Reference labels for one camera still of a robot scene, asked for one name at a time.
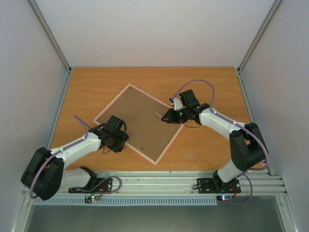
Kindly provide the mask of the pink photo frame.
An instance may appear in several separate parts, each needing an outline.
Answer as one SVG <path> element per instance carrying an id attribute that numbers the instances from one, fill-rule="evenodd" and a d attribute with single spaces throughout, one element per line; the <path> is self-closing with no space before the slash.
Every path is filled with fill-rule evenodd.
<path id="1" fill-rule="evenodd" d="M 169 105 L 128 84 L 93 119 L 97 125 L 116 116 L 126 123 L 129 139 L 126 146 L 156 166 L 183 129 L 182 124 L 167 124 L 155 114 L 162 116 Z"/>

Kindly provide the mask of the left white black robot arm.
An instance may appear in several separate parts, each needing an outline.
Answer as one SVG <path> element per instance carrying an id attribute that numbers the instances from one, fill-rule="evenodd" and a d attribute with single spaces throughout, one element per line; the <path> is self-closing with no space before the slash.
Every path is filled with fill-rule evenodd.
<path id="1" fill-rule="evenodd" d="M 111 116 L 106 123 L 93 128 L 78 118 L 85 134 L 80 138 L 57 148 L 38 148 L 21 177 L 21 183 L 29 189 L 32 199 L 48 200 L 58 191 L 74 189 L 79 193 L 98 194 L 113 191 L 101 186 L 109 180 L 98 181 L 97 174 L 86 167 L 73 171 L 66 168 L 85 155 L 108 148 L 114 153 L 121 152 L 129 139 L 126 123 Z"/>

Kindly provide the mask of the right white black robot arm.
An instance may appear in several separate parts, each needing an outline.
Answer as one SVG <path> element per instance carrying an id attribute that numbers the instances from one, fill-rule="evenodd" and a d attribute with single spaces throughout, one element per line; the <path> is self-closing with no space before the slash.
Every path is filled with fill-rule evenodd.
<path id="1" fill-rule="evenodd" d="M 255 123 L 239 123 L 218 113 L 207 103 L 200 104 L 192 90 L 180 93 L 179 97 L 172 99 L 174 107 L 161 117 L 163 122 L 185 124 L 192 120 L 213 129 L 229 141 L 230 161 L 212 175 L 211 184 L 216 193 L 225 191 L 240 174 L 267 160 L 267 148 Z"/>

